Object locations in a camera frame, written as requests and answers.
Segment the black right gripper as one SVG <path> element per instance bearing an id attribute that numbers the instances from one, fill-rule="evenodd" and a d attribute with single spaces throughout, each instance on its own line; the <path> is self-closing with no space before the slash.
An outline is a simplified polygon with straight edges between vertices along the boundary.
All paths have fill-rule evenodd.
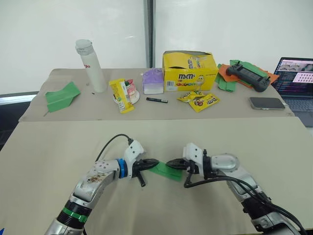
<path id="1" fill-rule="evenodd" d="M 173 169 L 186 169 L 189 174 L 199 174 L 199 167 L 192 160 L 178 158 L 168 161 L 166 165 Z"/>

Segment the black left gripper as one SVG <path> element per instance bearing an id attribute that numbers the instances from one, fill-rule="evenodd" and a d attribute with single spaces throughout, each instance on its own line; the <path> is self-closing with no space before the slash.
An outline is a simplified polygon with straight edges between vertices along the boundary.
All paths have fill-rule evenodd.
<path id="1" fill-rule="evenodd" d="M 137 178 L 139 180 L 140 186 L 145 187 L 146 183 L 141 175 L 141 171 L 149 170 L 159 164 L 157 159 L 142 159 L 136 161 L 132 168 L 132 178 Z"/>

